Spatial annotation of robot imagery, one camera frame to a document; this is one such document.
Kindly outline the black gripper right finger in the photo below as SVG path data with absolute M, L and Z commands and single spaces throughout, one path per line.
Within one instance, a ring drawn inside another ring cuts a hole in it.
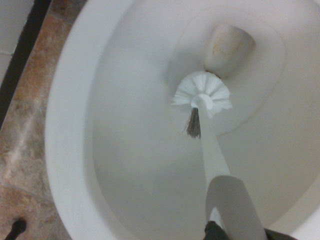
M 288 234 L 284 234 L 267 228 L 265 228 L 264 230 L 268 240 L 297 240 L 296 238 Z

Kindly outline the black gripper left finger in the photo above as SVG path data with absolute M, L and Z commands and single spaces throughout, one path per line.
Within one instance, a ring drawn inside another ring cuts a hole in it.
M 215 222 L 208 221 L 204 228 L 203 240 L 229 240 L 226 232 Z

